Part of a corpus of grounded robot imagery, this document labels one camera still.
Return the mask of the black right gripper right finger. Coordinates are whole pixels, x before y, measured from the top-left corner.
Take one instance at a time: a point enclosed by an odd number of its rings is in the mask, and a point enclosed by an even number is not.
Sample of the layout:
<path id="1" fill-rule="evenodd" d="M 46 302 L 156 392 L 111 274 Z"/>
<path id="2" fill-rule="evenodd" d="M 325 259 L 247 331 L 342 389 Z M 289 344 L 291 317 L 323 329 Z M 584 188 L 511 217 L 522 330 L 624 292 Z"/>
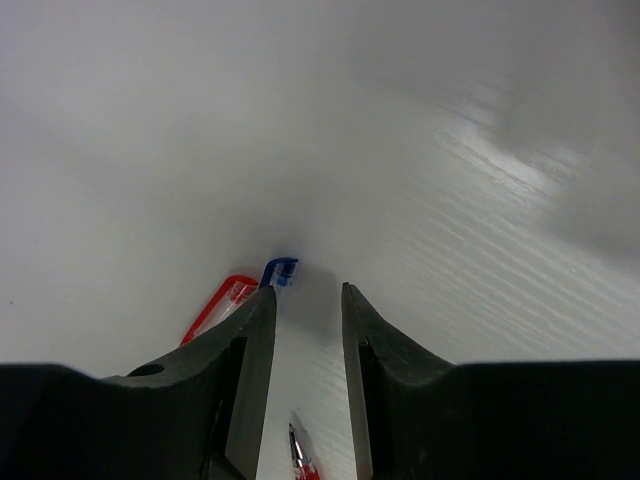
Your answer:
<path id="1" fill-rule="evenodd" d="M 456 365 L 341 292 L 360 479 L 635 479 L 635 360 Z"/>

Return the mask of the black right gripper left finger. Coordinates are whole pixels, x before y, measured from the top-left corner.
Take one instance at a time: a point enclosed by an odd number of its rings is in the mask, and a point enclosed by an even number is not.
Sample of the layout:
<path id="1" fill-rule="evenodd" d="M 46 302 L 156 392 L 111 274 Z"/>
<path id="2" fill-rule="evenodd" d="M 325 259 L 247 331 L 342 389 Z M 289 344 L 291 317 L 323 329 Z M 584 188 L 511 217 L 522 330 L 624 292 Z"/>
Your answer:
<path id="1" fill-rule="evenodd" d="M 274 354 L 276 296 L 125 376 L 1 368 L 5 479 L 253 479 Z"/>

